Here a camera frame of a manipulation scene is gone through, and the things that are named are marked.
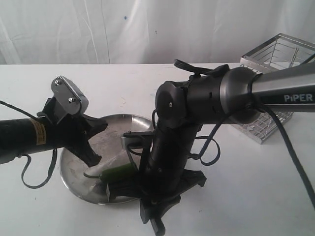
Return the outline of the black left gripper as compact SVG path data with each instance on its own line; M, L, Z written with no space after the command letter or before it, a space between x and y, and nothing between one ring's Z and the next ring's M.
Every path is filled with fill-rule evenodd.
M66 114L59 119L58 115L62 113L64 110L55 97L47 99L43 110L37 113L46 133L44 143L39 145L41 149L66 148L88 167L98 165L101 156L93 151L88 140L107 128L106 117Z

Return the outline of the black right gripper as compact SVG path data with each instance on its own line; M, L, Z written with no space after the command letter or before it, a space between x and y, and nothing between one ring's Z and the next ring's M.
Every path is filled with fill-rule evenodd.
M137 198L140 201L140 216L144 224L150 222L155 233L165 233L162 217L181 200L181 194L196 185L204 186L206 177L201 171L184 170L175 189L164 191L135 173L119 181L107 184L107 197L120 196Z

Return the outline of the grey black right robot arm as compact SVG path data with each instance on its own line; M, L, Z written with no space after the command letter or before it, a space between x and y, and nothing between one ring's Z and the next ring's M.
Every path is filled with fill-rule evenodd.
M183 82L166 81L158 88L153 131L124 133L126 150L142 149L140 166L132 176L107 185L109 198L138 198L142 222L150 222L155 235L164 235L163 215L180 202L182 193L206 182L201 171L185 169L187 160L201 160L222 124L246 124L268 113L314 201L313 186L276 115L315 110L313 62L266 74L246 67L231 69L227 64L215 69L181 60L174 64L190 72L190 77Z

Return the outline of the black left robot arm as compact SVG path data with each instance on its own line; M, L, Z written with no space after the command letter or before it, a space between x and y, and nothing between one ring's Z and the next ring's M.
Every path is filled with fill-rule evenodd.
M2 120L0 162L4 164L25 154L65 148L88 167L97 165L101 156L93 151L89 139L107 128L106 119L67 114L58 121L57 112L60 110L60 104L52 97L36 119Z

